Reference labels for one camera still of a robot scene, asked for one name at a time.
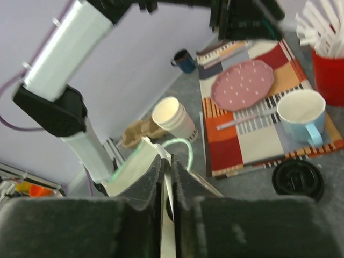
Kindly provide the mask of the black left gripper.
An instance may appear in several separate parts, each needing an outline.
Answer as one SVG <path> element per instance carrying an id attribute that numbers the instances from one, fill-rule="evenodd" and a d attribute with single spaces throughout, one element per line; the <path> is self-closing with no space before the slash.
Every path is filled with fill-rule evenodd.
<path id="1" fill-rule="evenodd" d="M 210 28 L 217 32 L 219 41 L 280 41 L 284 17 L 275 0 L 211 1 Z"/>

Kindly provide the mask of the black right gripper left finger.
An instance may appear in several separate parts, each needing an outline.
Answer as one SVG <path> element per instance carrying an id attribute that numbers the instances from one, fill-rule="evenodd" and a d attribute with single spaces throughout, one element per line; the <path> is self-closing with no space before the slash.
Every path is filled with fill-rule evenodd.
<path id="1" fill-rule="evenodd" d="M 1 209 L 1 257 L 114 257 L 119 202 L 14 198 Z"/>

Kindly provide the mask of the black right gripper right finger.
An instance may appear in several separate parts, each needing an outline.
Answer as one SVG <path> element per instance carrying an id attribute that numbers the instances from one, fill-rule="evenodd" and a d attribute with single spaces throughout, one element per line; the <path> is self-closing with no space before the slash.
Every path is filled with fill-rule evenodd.
<path id="1" fill-rule="evenodd" d="M 171 160 L 177 257 L 343 257 L 330 224 L 306 196 L 245 200 L 189 184 Z"/>

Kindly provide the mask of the stack of white paper cups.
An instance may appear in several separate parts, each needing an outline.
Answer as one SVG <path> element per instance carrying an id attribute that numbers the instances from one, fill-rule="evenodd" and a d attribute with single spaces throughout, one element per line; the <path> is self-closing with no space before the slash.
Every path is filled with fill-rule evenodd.
<path id="1" fill-rule="evenodd" d="M 153 121 L 176 138 L 193 142 L 198 137 L 198 129 L 185 107 L 176 97 L 160 100 L 152 111 Z"/>

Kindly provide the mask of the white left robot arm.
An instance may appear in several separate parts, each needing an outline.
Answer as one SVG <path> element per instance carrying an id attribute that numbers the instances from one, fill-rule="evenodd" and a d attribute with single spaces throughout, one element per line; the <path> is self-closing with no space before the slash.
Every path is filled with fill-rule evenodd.
<path id="1" fill-rule="evenodd" d="M 183 1 L 211 10 L 209 26 L 219 40 L 281 40 L 285 17 L 277 1 Z M 75 1 L 24 74 L 13 101 L 42 130 L 78 156 L 95 183 L 115 179 L 114 161 L 88 119 L 79 91 L 69 86 L 81 64 L 122 19 L 132 1 Z"/>

